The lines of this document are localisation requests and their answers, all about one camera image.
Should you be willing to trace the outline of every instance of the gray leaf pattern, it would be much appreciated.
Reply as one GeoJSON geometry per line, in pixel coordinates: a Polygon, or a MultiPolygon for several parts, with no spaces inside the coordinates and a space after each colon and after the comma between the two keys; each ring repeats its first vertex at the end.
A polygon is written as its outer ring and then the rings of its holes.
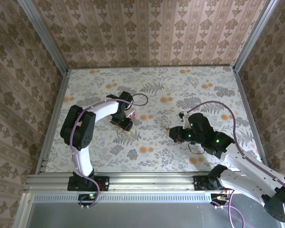
{"type": "Polygon", "coordinates": [[[216,95],[219,96],[219,97],[224,97],[224,96],[234,96],[235,95],[235,92],[231,89],[228,89],[228,88],[224,88],[224,87],[221,87],[221,86],[216,86],[214,87],[214,91],[217,91],[216,92],[216,95]]]}
{"type": "Polygon", "coordinates": [[[124,147],[122,147],[121,145],[116,145],[110,149],[110,153],[112,153],[114,155],[118,155],[119,152],[122,151],[123,149],[124,149],[124,147]]]}
{"type": "MultiPolygon", "coordinates": [[[[220,163],[229,167],[209,154],[193,155],[186,143],[174,143],[167,136],[166,128],[182,125],[179,112],[207,100],[221,101],[232,109],[236,115],[239,143],[249,154],[259,159],[229,66],[101,68],[71,70],[69,74],[69,85],[47,172],[73,171],[71,151],[60,137],[60,129],[69,108],[72,105],[87,107],[106,99],[109,94],[119,95],[122,91],[132,95],[138,91],[145,93],[149,103],[144,107],[132,107],[135,109],[135,117],[130,132],[123,132],[112,125],[111,116],[95,124],[89,150],[96,172],[209,171],[220,163]]],[[[137,104],[145,102],[142,96],[136,96],[134,100],[137,104]]],[[[194,112],[201,112],[208,117],[215,130],[232,135],[232,120],[224,107],[207,104],[194,112]]],[[[203,151],[198,145],[191,149],[193,152],[203,151]]]]}
{"type": "Polygon", "coordinates": [[[137,157],[138,157],[137,151],[136,151],[135,149],[130,150],[130,151],[128,152],[128,154],[127,154],[127,157],[128,157],[131,161],[136,160],[137,157]]]}

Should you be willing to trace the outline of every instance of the purple cable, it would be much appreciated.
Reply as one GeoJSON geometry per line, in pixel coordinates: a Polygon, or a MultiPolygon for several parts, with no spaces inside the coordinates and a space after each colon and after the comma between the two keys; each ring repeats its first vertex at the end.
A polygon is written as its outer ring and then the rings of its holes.
{"type": "MultiPolygon", "coordinates": [[[[217,104],[220,104],[220,105],[224,106],[225,108],[227,108],[228,111],[231,113],[232,119],[233,119],[233,137],[234,137],[234,141],[235,141],[235,143],[236,143],[236,147],[237,147],[238,151],[240,152],[240,154],[241,154],[242,156],[244,156],[245,154],[242,152],[241,147],[240,147],[239,144],[238,144],[238,140],[237,140],[237,136],[236,136],[236,118],[235,118],[233,112],[231,111],[231,109],[230,109],[227,105],[225,105],[224,103],[222,103],[222,102],[220,102],[220,101],[206,101],[206,102],[203,102],[203,103],[201,103],[201,104],[195,106],[194,108],[190,109],[187,113],[189,113],[189,112],[191,112],[192,110],[194,110],[194,109],[200,107],[201,105],[207,104],[207,103],[217,103],[217,104]]],[[[252,161],[250,158],[246,157],[245,159],[246,159],[248,162],[250,162],[252,165],[254,165],[255,167],[257,167],[258,169],[260,169],[261,171],[263,171],[264,173],[266,173],[266,174],[267,174],[268,176],[270,176],[272,179],[274,179],[274,180],[277,179],[277,182],[278,182],[279,184],[281,184],[281,185],[285,188],[285,184],[284,184],[280,179],[278,179],[275,175],[271,174],[270,172],[268,172],[267,170],[265,170],[264,168],[262,168],[260,165],[258,165],[258,164],[255,163],[254,161],[252,161]]]]}
{"type": "MultiPolygon", "coordinates": [[[[239,213],[239,215],[241,216],[241,218],[242,218],[242,223],[243,223],[242,228],[245,228],[244,216],[243,216],[243,214],[239,211],[239,209],[237,209],[236,207],[231,206],[230,203],[229,203],[229,205],[224,205],[224,206],[218,204],[216,201],[212,201],[212,203],[216,204],[218,207],[223,207],[223,208],[227,208],[227,207],[228,207],[228,210],[229,210],[229,211],[231,211],[231,210],[230,210],[231,208],[234,209],[234,210],[236,210],[236,211],[239,213]]],[[[235,227],[233,226],[232,221],[231,221],[231,213],[229,212],[229,214],[230,214],[229,220],[230,220],[231,226],[232,226],[232,228],[235,228],[235,227]]]]}
{"type": "Polygon", "coordinates": [[[91,106],[88,106],[86,109],[84,109],[84,110],[79,114],[79,116],[77,117],[77,119],[76,119],[76,121],[75,121],[75,123],[74,123],[73,129],[72,129],[72,132],[71,132],[71,136],[70,136],[70,148],[71,148],[71,151],[72,151],[73,163],[74,163],[75,168],[77,169],[78,173],[79,173],[83,178],[86,178],[87,180],[89,180],[89,181],[91,181],[92,183],[94,183],[94,184],[96,185],[96,187],[97,187],[97,195],[96,195],[96,197],[95,197],[94,202],[90,205],[90,207],[92,207],[92,206],[95,205],[96,200],[98,199],[98,195],[100,194],[100,189],[99,189],[99,186],[98,186],[98,184],[97,184],[97,182],[96,182],[95,180],[93,180],[93,179],[91,179],[91,178],[85,176],[85,175],[81,172],[81,170],[79,169],[79,166],[78,166],[78,163],[77,163],[77,158],[76,158],[76,156],[75,156],[75,152],[76,152],[76,151],[75,151],[75,148],[73,147],[73,138],[74,138],[75,129],[76,129],[76,127],[77,127],[77,125],[78,125],[78,123],[79,123],[79,120],[81,119],[82,115],[83,115],[86,111],[90,110],[90,109],[93,108],[93,107],[102,105],[102,104],[104,104],[104,103],[111,102],[111,101],[122,101],[122,102],[125,102],[125,103],[129,104],[129,105],[134,105],[134,106],[145,106],[146,104],[148,104],[149,98],[147,97],[147,95],[138,93],[138,94],[134,94],[133,96],[136,96],[136,95],[142,95],[142,96],[144,96],[144,97],[147,99],[146,103],[144,103],[144,104],[134,104],[134,103],[128,102],[128,101],[126,101],[126,100],[118,99],[118,98],[117,98],[117,99],[107,99],[107,100],[104,100],[104,101],[100,101],[100,102],[98,102],[98,103],[96,103],[96,104],[93,104],[93,105],[91,105],[91,106]]]}

